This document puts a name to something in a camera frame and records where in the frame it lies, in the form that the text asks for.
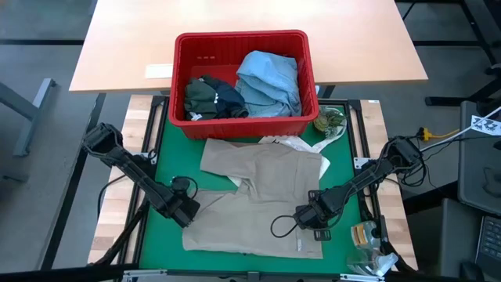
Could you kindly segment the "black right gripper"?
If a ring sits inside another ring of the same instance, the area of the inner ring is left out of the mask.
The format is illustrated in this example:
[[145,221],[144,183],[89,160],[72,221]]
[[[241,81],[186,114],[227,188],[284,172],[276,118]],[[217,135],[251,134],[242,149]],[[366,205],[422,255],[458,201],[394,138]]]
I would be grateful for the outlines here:
[[341,220],[347,202],[344,190],[310,190],[309,206],[297,206],[294,219],[302,230],[312,230],[316,241],[330,241],[330,229]]

